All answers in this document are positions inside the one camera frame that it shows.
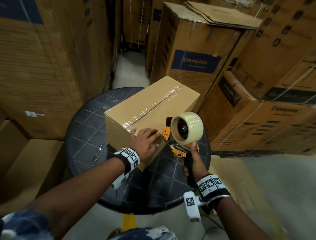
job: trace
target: black handle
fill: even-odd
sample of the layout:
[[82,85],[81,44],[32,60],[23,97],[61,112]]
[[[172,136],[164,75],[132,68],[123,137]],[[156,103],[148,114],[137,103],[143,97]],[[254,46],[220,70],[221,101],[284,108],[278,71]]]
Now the black handle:
[[193,176],[193,171],[192,171],[193,159],[192,159],[191,153],[186,154],[186,157],[183,159],[183,163],[184,163],[184,166],[186,166],[189,170],[189,176],[187,177],[188,185],[190,187],[196,188],[197,184],[195,182],[195,178]]

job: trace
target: crompton logo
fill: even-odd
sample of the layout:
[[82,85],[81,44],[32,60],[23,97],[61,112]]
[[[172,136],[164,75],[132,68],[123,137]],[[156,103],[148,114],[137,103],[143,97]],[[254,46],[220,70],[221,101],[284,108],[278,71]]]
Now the crompton logo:
[[195,60],[195,59],[189,59],[189,58],[184,58],[183,59],[184,62],[192,62],[192,63],[199,63],[199,64],[207,64],[207,61],[202,61],[202,60]]
[[274,106],[271,108],[272,111],[280,111],[280,112],[298,112],[295,108],[280,108],[278,106]]

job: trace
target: black tabletop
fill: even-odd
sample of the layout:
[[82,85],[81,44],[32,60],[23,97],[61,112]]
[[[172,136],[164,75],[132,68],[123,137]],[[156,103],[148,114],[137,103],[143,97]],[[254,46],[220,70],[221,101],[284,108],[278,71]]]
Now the black tabletop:
[[[92,168],[101,144],[95,166],[114,156],[115,150],[107,145],[104,112],[142,89],[125,87],[111,90],[78,110],[69,123],[65,137],[68,165],[75,176]],[[198,145],[208,169],[211,150],[205,132]],[[175,157],[166,145],[144,172],[135,168],[117,190],[110,187],[98,203],[126,214],[154,214],[181,204],[187,191],[194,189],[187,185],[182,174],[181,158]]]

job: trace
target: concrete floor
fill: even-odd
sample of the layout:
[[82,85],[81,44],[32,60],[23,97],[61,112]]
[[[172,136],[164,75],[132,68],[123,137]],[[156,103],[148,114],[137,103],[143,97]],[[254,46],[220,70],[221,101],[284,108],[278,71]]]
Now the concrete floor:
[[[139,86],[147,87],[149,79],[145,73],[144,56],[127,52],[118,59],[113,88]],[[262,193],[278,216],[289,239],[313,239],[316,225],[316,161],[315,157],[274,155],[265,157],[244,157]],[[268,219],[261,213],[249,216],[272,236]],[[105,240],[108,234],[121,227],[123,215],[96,204],[63,238],[63,240],[93,239]],[[136,216],[137,227],[158,227],[164,225],[173,231],[179,240],[200,240],[205,231],[214,227],[207,218],[191,223],[184,204],[156,215]],[[228,239],[221,229],[207,233],[204,240]]]

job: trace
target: hand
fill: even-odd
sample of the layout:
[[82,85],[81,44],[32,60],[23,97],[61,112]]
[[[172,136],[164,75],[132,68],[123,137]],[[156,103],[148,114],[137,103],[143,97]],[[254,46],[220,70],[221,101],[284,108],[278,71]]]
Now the hand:
[[[207,169],[206,169],[206,167],[205,167],[200,155],[197,152],[196,143],[195,142],[191,143],[190,151],[191,151],[192,159],[193,159],[192,172],[193,172],[195,181],[198,182],[202,178],[204,178],[207,174],[209,174],[209,172],[207,171]],[[188,177],[189,176],[189,170],[188,170],[187,167],[184,166],[183,158],[181,160],[181,163],[182,163],[182,168],[183,168],[183,174],[186,177]]]
[[157,133],[157,129],[144,128],[135,136],[136,128],[131,131],[131,140],[129,147],[135,150],[139,156],[140,162],[146,160],[159,147],[155,142],[161,138],[162,134]]

